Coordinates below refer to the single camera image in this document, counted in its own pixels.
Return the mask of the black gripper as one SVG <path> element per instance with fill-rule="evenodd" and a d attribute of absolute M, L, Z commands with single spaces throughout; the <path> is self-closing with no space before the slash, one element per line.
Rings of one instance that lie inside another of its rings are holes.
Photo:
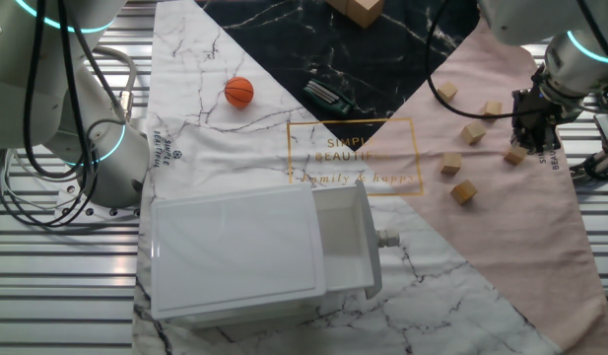
<path fill-rule="evenodd" d="M 545 153 L 561 148 L 561 141 L 555 128 L 538 130 L 552 114 L 560 115 L 562 107 L 547 99 L 538 86 L 513 91 L 513 117 L 511 120 L 511 145 L 531 147 L 533 153 Z"/>

